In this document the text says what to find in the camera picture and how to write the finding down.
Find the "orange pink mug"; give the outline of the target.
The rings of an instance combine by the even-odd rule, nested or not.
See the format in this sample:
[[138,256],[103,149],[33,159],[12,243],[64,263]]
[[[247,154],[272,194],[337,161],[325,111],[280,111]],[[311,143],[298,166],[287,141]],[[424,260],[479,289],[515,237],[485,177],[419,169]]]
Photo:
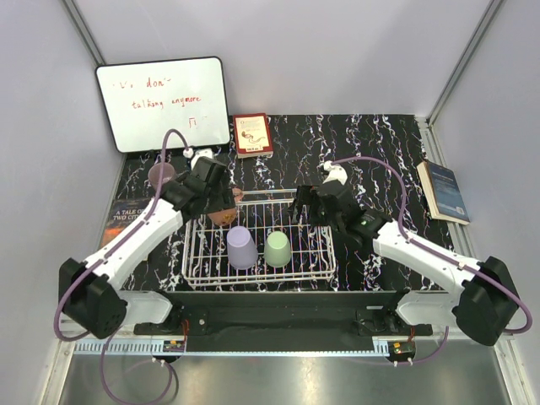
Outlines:
[[[238,187],[234,187],[232,189],[232,192],[235,198],[235,204],[238,204],[239,202],[241,202],[244,197],[244,192]],[[236,207],[208,214],[208,218],[210,219],[210,221],[218,227],[231,225],[235,221],[236,217],[237,217]]]

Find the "mauve ceramic mug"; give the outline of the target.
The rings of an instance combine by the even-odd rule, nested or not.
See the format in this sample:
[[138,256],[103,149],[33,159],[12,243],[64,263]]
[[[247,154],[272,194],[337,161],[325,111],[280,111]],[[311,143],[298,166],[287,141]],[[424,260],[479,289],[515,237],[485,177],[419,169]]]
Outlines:
[[160,185],[175,178],[176,170],[173,165],[167,162],[155,164],[148,171],[148,181],[154,190],[157,190]]

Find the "lavender plastic cup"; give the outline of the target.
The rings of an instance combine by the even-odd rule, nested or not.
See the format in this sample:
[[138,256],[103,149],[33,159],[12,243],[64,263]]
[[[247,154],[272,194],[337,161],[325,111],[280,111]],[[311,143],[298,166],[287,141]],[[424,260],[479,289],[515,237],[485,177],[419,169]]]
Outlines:
[[227,256],[229,264],[238,270],[249,269],[257,263],[257,246],[246,227],[235,226],[228,231]]

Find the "white wire dish rack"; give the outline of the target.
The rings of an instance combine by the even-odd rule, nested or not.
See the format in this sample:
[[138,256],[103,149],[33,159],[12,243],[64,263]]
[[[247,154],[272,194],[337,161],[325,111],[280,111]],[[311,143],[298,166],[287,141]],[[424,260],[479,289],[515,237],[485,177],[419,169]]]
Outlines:
[[[298,220],[289,215],[295,189],[248,191],[236,206],[232,224],[218,227],[205,215],[185,228],[182,277],[197,290],[318,289],[337,276],[332,232],[307,222],[304,210]],[[257,262],[235,269],[227,257],[226,235],[235,226],[247,228],[258,249]],[[273,231],[284,232],[292,257],[284,267],[271,267],[263,257],[264,244]]]

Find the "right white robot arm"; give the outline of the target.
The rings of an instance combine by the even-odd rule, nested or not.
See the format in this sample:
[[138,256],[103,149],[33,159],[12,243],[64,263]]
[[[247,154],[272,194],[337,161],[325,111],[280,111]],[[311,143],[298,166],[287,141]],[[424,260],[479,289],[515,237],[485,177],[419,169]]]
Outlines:
[[327,226],[364,256],[378,255],[402,264],[443,290],[401,293],[383,313],[383,324],[402,334],[419,324],[458,327],[484,346],[493,346],[518,311],[519,295],[506,264],[462,256],[417,236],[384,213],[362,209],[338,180],[298,186],[289,214],[310,225]]

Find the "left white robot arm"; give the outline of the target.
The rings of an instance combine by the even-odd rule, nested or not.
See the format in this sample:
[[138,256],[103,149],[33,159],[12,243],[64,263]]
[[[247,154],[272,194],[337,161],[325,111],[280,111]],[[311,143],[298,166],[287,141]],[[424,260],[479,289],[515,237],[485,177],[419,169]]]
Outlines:
[[77,322],[98,339],[122,326],[154,324],[176,332],[182,314],[156,291],[125,291],[136,266],[163,240],[193,219],[235,207],[225,164],[198,157],[190,172],[167,181],[142,214],[114,240],[82,262],[67,259],[59,269],[57,314]]

